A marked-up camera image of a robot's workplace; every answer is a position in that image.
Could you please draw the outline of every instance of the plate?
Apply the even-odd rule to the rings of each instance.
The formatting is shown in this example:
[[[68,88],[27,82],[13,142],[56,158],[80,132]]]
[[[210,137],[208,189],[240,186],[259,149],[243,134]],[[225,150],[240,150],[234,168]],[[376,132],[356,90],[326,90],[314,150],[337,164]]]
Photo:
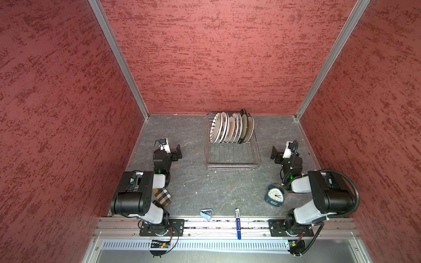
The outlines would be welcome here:
[[[216,138],[221,133],[221,129],[222,129],[221,120],[222,120],[221,114],[218,112],[213,118],[212,125],[210,127],[209,142],[211,143],[215,143]]]
[[[232,114],[232,117],[234,118],[234,129],[233,129],[233,131],[232,131],[232,137],[231,137],[231,139],[228,141],[229,143],[232,143],[232,142],[234,141],[235,136],[237,135],[237,130],[238,130],[238,128],[237,128],[237,126],[238,126],[238,117],[237,117],[237,113],[236,113],[236,112],[234,112],[234,113]]]
[[[241,133],[241,130],[242,130],[241,114],[239,112],[237,112],[237,120],[238,120],[237,135],[234,138],[234,143],[237,143],[238,140],[240,139],[240,133]]]
[[[241,122],[242,122],[242,130],[241,130],[241,134],[240,134],[240,141],[238,143],[243,143],[244,142],[244,138],[245,138],[245,133],[247,132],[247,112],[245,111],[245,109],[242,109],[240,111],[241,114]]]
[[[226,112],[221,112],[221,117],[222,117],[222,120],[221,120],[222,129],[215,143],[221,143],[224,141],[225,133],[228,129],[228,114],[226,114]]]
[[[226,136],[224,140],[225,143],[229,142],[233,133],[234,133],[234,117],[230,116],[228,118],[228,130],[226,132]]]
[[[245,132],[245,137],[244,137],[244,142],[248,142],[251,138],[251,136],[253,135],[253,130],[254,130],[254,119],[253,117],[249,114],[248,117],[248,125],[247,125],[247,131]]]

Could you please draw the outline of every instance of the marker pen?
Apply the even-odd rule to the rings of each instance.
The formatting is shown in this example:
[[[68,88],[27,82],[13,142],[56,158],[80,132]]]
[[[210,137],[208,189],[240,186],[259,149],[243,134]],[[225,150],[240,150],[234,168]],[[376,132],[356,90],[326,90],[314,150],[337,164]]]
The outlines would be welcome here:
[[[235,209],[235,220],[237,222],[237,237],[238,240],[241,240],[240,210],[238,208]]]

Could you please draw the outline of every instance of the alarm clock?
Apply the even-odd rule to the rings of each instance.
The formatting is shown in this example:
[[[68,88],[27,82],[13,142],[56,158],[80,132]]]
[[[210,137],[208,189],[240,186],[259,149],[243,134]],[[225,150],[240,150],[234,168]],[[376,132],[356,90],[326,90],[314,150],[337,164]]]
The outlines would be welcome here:
[[[267,188],[267,193],[264,200],[275,207],[280,207],[285,201],[284,189],[279,184],[275,183]]]

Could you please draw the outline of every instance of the dish rack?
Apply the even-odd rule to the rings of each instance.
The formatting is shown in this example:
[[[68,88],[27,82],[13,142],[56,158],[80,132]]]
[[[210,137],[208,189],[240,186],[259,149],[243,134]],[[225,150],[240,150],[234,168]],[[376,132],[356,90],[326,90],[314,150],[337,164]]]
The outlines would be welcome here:
[[[246,143],[211,143],[209,133],[216,112],[206,115],[205,164],[209,170],[254,170],[260,166],[260,152],[254,130]]]

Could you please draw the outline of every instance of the plaid fabric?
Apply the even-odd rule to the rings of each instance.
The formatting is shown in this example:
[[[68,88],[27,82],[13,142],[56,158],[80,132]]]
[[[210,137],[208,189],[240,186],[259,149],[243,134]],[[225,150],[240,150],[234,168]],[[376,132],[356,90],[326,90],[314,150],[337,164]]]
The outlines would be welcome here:
[[[152,192],[154,193],[154,195],[156,196],[158,202],[166,207],[169,204],[171,204],[173,198],[170,195],[170,193],[168,192],[168,190],[164,187],[164,188],[160,188],[160,189],[152,189]]]

